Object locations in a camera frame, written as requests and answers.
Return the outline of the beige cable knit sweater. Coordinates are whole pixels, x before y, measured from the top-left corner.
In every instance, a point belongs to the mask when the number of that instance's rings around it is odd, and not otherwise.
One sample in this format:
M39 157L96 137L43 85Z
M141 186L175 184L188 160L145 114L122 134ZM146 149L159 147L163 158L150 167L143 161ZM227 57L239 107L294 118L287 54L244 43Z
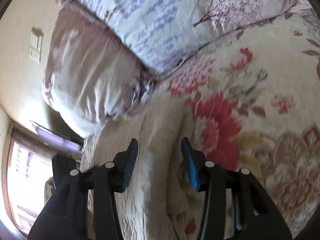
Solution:
M85 140L82 171L113 160L138 140L131 183L115 196L125 239L197 237L203 194L190 186L181 154L181 141L191 138L193 129L184 99L154 98L137 115L110 120Z

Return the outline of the window with curtain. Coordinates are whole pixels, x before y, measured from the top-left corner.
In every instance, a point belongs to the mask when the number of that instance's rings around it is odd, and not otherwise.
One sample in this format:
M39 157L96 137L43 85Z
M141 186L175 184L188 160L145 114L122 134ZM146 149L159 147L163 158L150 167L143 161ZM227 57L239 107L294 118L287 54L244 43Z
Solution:
M1 156L1 200L11 224L24 238L45 205L45 184L53 177L56 154L34 133L9 126Z

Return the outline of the monitor screen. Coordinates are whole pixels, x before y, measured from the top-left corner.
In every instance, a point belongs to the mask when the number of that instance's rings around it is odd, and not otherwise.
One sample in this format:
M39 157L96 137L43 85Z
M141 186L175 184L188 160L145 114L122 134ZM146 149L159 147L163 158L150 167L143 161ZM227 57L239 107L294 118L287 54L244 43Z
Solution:
M56 134L47 128L37 124L34 121L30 121L35 129L38 137L49 146L56 148L57 150L69 154L81 156L83 153L83 143L72 140L63 135Z

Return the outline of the floral bed sheet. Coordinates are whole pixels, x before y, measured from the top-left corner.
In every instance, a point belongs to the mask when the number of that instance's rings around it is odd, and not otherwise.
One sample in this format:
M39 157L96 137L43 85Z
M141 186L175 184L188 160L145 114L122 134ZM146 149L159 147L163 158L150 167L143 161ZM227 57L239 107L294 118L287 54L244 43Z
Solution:
M208 45L161 87L170 158L167 207L180 239L195 239L203 194L187 181L180 143L221 167L248 168L293 237L319 206L319 17L287 12Z

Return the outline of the pink floral pillow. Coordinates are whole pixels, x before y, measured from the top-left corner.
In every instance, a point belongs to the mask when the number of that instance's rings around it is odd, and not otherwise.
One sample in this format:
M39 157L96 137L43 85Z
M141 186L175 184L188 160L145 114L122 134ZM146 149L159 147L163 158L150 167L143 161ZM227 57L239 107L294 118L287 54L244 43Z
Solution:
M42 96L76 134L97 133L108 118L146 102L153 88L139 59L106 25L79 10L60 10Z

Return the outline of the blue lavender print pillow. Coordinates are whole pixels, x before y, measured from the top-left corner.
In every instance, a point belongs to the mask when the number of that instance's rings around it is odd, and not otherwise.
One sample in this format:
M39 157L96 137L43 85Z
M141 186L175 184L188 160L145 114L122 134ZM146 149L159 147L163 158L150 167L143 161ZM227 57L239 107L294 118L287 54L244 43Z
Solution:
M206 44L289 11L297 0L55 0L105 23L156 74L175 71Z

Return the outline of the white wall switch plate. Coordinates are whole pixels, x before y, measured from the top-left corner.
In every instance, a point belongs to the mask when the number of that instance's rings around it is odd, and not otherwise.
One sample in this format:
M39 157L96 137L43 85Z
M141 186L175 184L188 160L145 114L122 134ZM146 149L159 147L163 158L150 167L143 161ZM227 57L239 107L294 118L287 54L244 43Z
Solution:
M29 59L36 63L41 62L43 32L41 29L32 27L29 43Z

